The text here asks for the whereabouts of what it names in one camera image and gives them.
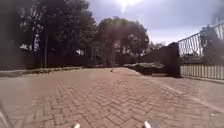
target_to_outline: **sun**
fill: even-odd
[[[125,12],[128,6],[134,6],[143,0],[116,0],[116,4],[121,7],[121,11]]]

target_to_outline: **fence post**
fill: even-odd
[[[171,43],[167,46],[169,54],[169,63],[167,65],[167,75],[173,77],[181,77],[180,75],[180,55],[179,55],[179,44]]]

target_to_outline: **bush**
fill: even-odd
[[[125,64],[124,67],[135,70],[143,75],[152,75],[152,73],[162,69],[164,66],[159,62],[153,62],[153,63]]]

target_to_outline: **sky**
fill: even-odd
[[[176,42],[210,24],[219,0],[88,0],[97,23],[119,16],[139,21],[154,43]]]

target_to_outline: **brick pavement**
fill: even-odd
[[[186,95],[196,97],[224,111],[224,84],[196,79],[176,79],[170,77],[154,77],[161,84],[182,91]]]
[[[119,68],[0,80],[0,98],[15,128],[223,128],[224,115]]]

